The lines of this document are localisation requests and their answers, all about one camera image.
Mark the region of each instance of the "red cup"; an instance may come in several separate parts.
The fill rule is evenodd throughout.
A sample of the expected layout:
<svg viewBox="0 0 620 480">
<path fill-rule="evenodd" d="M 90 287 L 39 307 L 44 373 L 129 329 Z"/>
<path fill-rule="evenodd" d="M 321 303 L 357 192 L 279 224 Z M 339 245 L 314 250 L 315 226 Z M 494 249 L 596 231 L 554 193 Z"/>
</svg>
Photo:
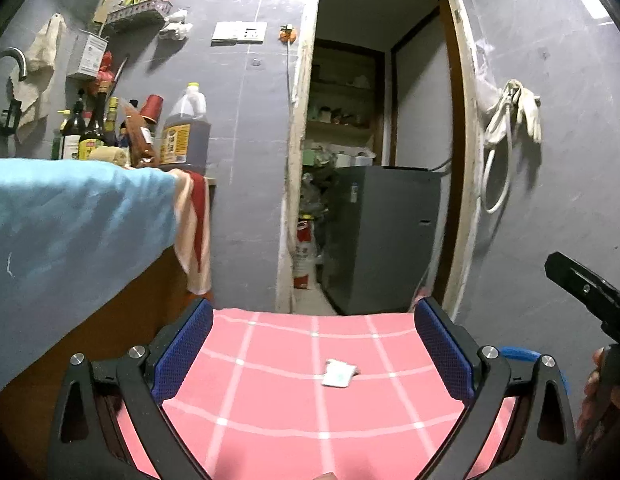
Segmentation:
<svg viewBox="0 0 620 480">
<path fill-rule="evenodd" d="M 163 97 L 156 94 L 148 95 L 143 108 L 141 108 L 141 117 L 149 124 L 156 124 L 159 121 L 161 108 L 163 108 Z"/>
</svg>

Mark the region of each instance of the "mini fridge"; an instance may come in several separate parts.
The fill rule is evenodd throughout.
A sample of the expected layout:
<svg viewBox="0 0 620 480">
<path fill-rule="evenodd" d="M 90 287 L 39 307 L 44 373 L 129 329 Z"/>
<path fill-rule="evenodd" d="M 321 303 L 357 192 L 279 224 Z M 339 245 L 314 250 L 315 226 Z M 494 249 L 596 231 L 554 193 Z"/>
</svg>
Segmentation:
<svg viewBox="0 0 620 480">
<path fill-rule="evenodd" d="M 340 314 L 406 312 L 432 256 L 441 177 L 419 168 L 339 168 L 327 191 L 321 286 Z"/>
</svg>

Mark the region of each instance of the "blue towel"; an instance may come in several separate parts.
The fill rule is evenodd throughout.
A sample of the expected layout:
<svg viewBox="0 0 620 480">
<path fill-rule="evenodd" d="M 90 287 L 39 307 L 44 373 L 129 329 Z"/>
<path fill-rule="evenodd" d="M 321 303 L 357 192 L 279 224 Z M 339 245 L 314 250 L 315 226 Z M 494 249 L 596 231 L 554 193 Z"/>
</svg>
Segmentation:
<svg viewBox="0 0 620 480">
<path fill-rule="evenodd" d="M 0 391 L 173 245 L 174 193 L 151 168 L 0 159 Z"/>
</svg>

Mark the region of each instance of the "metal basket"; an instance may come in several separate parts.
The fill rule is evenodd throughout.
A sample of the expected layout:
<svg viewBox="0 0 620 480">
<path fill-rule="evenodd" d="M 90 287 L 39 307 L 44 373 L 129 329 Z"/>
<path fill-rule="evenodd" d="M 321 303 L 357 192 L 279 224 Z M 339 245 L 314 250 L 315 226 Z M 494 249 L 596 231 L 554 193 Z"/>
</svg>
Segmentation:
<svg viewBox="0 0 620 480">
<path fill-rule="evenodd" d="M 163 19 L 172 10 L 167 0 L 146 0 L 139 4 L 123 7 L 107 15 L 108 32 L 121 32 L 126 28 L 142 27 L 150 23 L 163 23 Z"/>
</svg>

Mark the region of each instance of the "red and white towel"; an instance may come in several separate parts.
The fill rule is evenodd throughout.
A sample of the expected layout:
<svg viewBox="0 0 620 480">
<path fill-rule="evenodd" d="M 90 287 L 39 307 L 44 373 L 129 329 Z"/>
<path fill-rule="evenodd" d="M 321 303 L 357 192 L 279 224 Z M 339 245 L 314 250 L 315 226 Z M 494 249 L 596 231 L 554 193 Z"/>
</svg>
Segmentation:
<svg viewBox="0 0 620 480">
<path fill-rule="evenodd" d="M 347 388 L 321 385 L 333 358 L 360 368 Z M 485 471 L 507 427 L 506 399 L 469 477 Z M 215 311 L 178 394 L 163 403 L 215 480 L 415 478 L 463 405 L 443 386 L 412 314 L 314 317 Z M 137 467 L 157 476 L 125 410 Z"/>
<path fill-rule="evenodd" d="M 209 184 L 205 176 L 192 171 L 168 173 L 177 180 L 174 214 L 178 227 L 174 252 L 187 274 L 187 290 L 201 296 L 211 288 Z"/>
</svg>

